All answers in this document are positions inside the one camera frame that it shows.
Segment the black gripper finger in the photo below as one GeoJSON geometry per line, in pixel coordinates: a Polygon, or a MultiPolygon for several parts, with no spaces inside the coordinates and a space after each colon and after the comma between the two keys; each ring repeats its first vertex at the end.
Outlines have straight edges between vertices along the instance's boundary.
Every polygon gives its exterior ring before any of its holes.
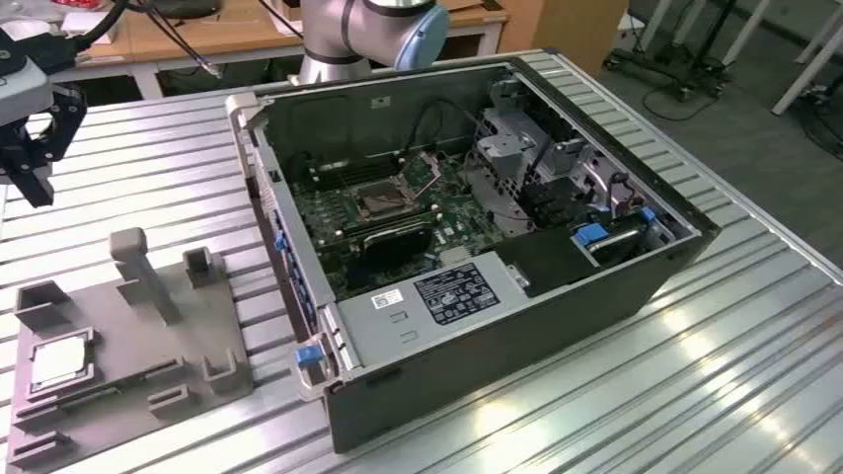
{"type": "Polygon", "coordinates": [[[52,120],[43,131],[43,151],[48,162],[64,158],[87,114],[87,100],[79,87],[53,85],[52,98],[53,103],[48,108],[52,120]]]}
{"type": "Polygon", "coordinates": [[[51,162],[52,151],[33,140],[21,122],[1,126],[1,176],[17,188],[32,207],[53,204],[53,191],[36,170],[51,162]]]}

